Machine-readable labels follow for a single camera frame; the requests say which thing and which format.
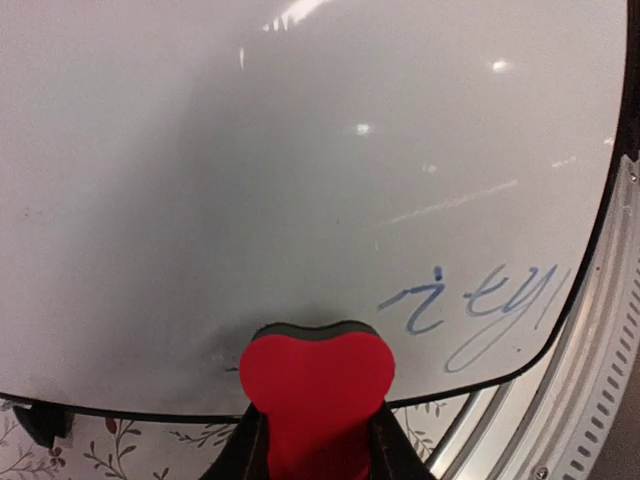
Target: black rubber trim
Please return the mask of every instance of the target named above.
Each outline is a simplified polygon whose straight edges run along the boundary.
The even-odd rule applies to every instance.
[[[442,400],[444,398],[455,397],[472,393],[484,388],[493,387],[501,383],[510,382],[514,378],[519,377],[535,366],[549,351],[554,344],[564,322],[573,308],[576,297],[582,286],[589,264],[593,258],[604,220],[607,215],[607,209],[611,202],[611,195],[615,185],[618,170],[620,168],[620,160],[623,155],[627,155],[630,159],[637,162],[640,150],[640,0],[629,0],[627,3],[627,51],[625,59],[624,86],[622,89],[622,100],[620,104],[620,115],[618,117],[618,130],[613,146],[613,154],[611,165],[607,176],[600,207],[596,216],[595,224],[589,237],[589,242],[585,251],[585,255],[580,263],[580,267],[576,274],[576,279],[571,287],[569,296],[562,307],[560,316],[551,331],[547,342],[544,344],[540,352],[533,357],[523,367],[514,372],[503,375],[485,382],[467,385],[454,390],[433,393],[420,397],[407,398],[389,402],[390,408],[406,407],[419,403],[432,402]],[[82,415],[122,418],[126,420],[137,420],[142,422],[158,422],[158,423],[200,423],[200,424],[227,424],[238,423],[240,415],[168,415],[168,414],[151,414],[151,413],[131,413],[118,410],[101,410],[98,408],[77,407],[71,405],[63,405],[52,402],[42,402],[37,399],[28,399],[15,395],[7,395],[0,393],[0,398],[22,404],[31,404],[34,402],[49,404],[52,406],[63,407],[65,410]]]

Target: red flower print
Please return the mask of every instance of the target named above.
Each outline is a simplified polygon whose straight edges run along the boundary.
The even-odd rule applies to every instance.
[[[104,424],[107,427],[107,430],[109,431],[109,433],[111,435],[115,435],[116,430],[118,430],[118,427],[116,425],[116,421],[113,418],[105,418],[104,419]]]
[[[51,457],[49,459],[49,463],[51,464],[51,466],[64,467],[67,464],[65,459],[60,456],[61,454],[62,454],[62,449],[60,447],[56,447],[54,449],[49,450],[49,456]]]

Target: floral wallpaper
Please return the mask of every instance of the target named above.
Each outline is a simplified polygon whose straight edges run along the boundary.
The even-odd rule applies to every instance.
[[[465,397],[394,410],[426,460]],[[0,400],[0,480],[197,480],[234,425],[137,422],[76,415],[68,438],[53,449],[35,445]]]

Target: white board surface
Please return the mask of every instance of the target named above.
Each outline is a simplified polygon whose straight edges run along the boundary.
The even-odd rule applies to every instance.
[[[0,392],[238,414],[273,321],[373,325],[390,400],[526,365],[601,199],[625,2],[236,3],[3,8]]]

